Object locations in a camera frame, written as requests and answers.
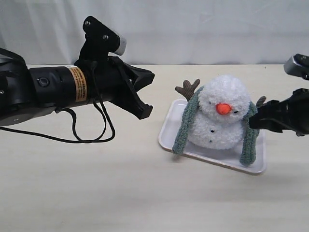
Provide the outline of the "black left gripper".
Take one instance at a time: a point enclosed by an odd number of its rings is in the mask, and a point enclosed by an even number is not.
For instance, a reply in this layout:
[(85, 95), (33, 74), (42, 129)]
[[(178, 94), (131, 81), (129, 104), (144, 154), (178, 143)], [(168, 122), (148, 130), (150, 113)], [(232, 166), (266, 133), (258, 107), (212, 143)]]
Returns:
[(148, 118), (153, 106), (144, 103), (138, 92), (153, 82), (155, 74), (122, 62), (118, 57), (85, 61), (87, 100), (111, 102), (139, 120)]

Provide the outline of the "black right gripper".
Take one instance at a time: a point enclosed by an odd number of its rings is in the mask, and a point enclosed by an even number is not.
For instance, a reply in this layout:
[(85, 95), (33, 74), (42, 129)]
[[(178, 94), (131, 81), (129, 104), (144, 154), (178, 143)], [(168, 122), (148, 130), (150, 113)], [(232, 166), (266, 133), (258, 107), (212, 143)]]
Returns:
[(285, 128), (294, 131), (298, 137), (309, 134), (308, 89), (296, 89), (284, 101), (259, 99), (256, 107), (257, 112), (249, 117), (251, 129), (283, 132)]

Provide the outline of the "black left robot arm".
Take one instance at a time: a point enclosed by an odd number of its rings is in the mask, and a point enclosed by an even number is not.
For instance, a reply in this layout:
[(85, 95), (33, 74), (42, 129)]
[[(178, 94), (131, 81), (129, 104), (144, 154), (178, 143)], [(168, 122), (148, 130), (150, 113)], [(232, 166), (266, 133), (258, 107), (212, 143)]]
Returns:
[(0, 55), (2, 126), (95, 102), (110, 102), (138, 119), (149, 117), (153, 109), (138, 91), (153, 82), (154, 73), (118, 57), (82, 57), (73, 66), (29, 68), (16, 53), (1, 49)]

